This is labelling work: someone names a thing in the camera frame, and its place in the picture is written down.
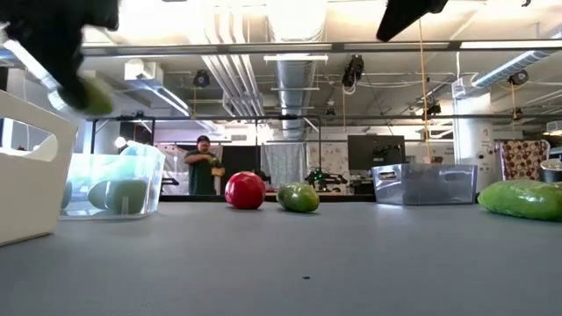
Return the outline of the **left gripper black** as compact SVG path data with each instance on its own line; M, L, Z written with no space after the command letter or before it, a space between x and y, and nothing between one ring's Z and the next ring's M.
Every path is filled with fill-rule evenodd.
M1 0L1 42L24 43L37 35L56 43L59 48L29 48L32 62L28 68L76 111L88 107L85 83L78 75L86 25L116 31L119 0Z

